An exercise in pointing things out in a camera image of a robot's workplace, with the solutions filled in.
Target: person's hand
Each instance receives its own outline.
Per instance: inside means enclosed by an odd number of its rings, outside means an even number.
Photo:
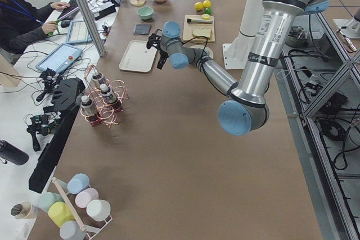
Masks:
[[[50,6],[54,9],[54,10],[60,10],[62,11],[65,8],[70,8],[70,4],[68,4],[67,2],[54,2],[51,3]]]
[[[45,34],[49,34],[51,32],[56,31],[57,29],[57,23],[55,21],[49,21],[46,22],[45,24],[43,24],[41,26],[42,30],[44,31]]]

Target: keyboard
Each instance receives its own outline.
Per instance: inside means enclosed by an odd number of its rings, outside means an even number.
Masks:
[[[78,7],[78,4],[77,4],[77,1],[76,0],[70,0],[68,2],[70,4],[70,7],[69,8],[65,8],[61,14],[58,16],[58,19],[62,16],[64,16],[65,14],[67,14],[68,12],[72,11],[73,9],[77,8]],[[77,10],[75,11],[74,13],[70,14],[68,17],[64,18],[64,19],[69,19],[69,20],[72,20],[76,14],[79,12],[80,10]]]

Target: water bottle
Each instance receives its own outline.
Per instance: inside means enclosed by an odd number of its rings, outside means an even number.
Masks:
[[[98,117],[96,106],[89,96],[83,95],[81,97],[81,108],[91,125],[96,126],[100,124],[101,119]]]
[[[111,107],[114,109],[114,112],[120,111],[122,108],[122,103],[119,101],[112,87],[106,84],[101,84],[100,89],[101,96],[105,103],[111,105]]]
[[[29,159],[28,154],[3,140],[0,140],[0,157],[16,165],[25,164]]]
[[[97,73],[97,74],[92,75],[92,80],[95,84],[95,88],[97,88],[97,89],[100,89],[100,86],[102,84],[107,85],[106,78],[102,73]]]

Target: computer mouse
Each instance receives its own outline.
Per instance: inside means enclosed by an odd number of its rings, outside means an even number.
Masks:
[[[65,20],[62,20],[62,21],[61,21],[61,24],[60,24],[60,25],[61,25],[62,28],[67,28],[67,27],[69,27],[70,22],[71,22],[71,20],[65,19]]]

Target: green bowl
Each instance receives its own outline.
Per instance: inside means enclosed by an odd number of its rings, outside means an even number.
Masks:
[[[137,15],[140,16],[143,20],[148,20],[152,18],[154,10],[151,7],[141,7],[137,10]]]

